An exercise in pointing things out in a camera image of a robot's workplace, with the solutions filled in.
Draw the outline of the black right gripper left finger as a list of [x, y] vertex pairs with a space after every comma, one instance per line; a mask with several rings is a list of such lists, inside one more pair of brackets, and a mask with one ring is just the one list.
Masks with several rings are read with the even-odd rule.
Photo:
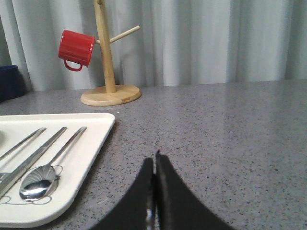
[[126, 194], [93, 230], [152, 230], [154, 228], [154, 163], [146, 158]]

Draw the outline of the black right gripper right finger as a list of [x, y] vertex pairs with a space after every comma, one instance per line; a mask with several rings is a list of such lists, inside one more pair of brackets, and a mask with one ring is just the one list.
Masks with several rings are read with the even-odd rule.
[[232, 230], [189, 190], [170, 159], [158, 151], [156, 202], [161, 230]]

